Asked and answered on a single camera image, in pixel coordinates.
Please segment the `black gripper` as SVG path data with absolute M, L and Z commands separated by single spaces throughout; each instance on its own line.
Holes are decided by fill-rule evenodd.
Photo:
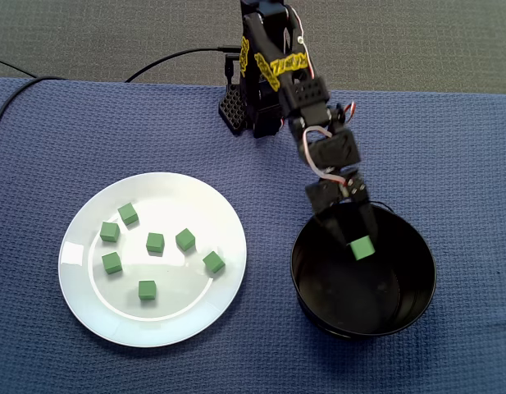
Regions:
M 341 247 L 346 249 L 346 240 L 342 227 L 342 217 L 350 215 L 350 204 L 339 204 L 351 201 L 353 205 L 353 228 L 350 240 L 355 241 L 368 236 L 371 242 L 376 241 L 376 217 L 369 202 L 369 194 L 362 175 L 358 171 L 347 173 L 345 183 L 321 179 L 305 187 L 306 196 L 316 215 L 317 223 Z

